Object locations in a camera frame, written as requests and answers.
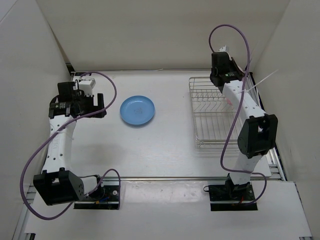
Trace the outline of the pink plastic plate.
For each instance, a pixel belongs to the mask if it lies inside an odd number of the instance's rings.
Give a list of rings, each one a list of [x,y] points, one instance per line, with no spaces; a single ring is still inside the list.
[[[231,102],[228,98],[226,98],[226,102],[227,102],[230,106],[233,106],[232,102]]]

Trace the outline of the blue plastic plate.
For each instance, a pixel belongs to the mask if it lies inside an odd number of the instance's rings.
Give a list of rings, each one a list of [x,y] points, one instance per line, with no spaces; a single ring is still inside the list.
[[[156,108],[152,100],[146,96],[134,95],[126,100],[119,109],[121,119],[129,126],[142,127],[155,116]]]

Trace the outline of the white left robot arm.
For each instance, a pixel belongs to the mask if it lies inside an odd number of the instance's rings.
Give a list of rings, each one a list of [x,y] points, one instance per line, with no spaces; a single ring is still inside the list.
[[[89,196],[100,200],[105,188],[99,175],[79,177],[71,171],[71,152],[75,118],[104,108],[103,94],[94,104],[94,78],[79,82],[58,83],[58,95],[49,104],[50,133],[57,135],[50,141],[40,174],[33,177],[33,185],[48,206],[82,201]]]

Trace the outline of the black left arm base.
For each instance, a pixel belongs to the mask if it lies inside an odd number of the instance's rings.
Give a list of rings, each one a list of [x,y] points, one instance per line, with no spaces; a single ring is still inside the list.
[[[103,181],[100,192],[75,202],[75,210],[119,210],[121,188],[118,181]]]

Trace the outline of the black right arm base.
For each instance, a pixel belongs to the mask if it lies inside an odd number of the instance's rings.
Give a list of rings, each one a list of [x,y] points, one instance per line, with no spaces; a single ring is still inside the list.
[[[229,193],[225,185],[206,185],[203,191],[209,194],[210,210],[212,212],[237,212],[237,211],[257,211],[253,187],[249,187],[239,193]]]

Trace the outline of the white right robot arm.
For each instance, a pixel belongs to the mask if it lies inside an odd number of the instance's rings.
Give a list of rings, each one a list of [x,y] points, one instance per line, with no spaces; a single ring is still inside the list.
[[[211,54],[210,80],[236,109],[235,119],[241,119],[242,127],[237,137],[239,156],[229,170],[232,183],[224,193],[230,200],[238,199],[250,182],[257,163],[276,144],[278,118],[267,114],[244,89],[245,74],[235,60],[225,51]]]

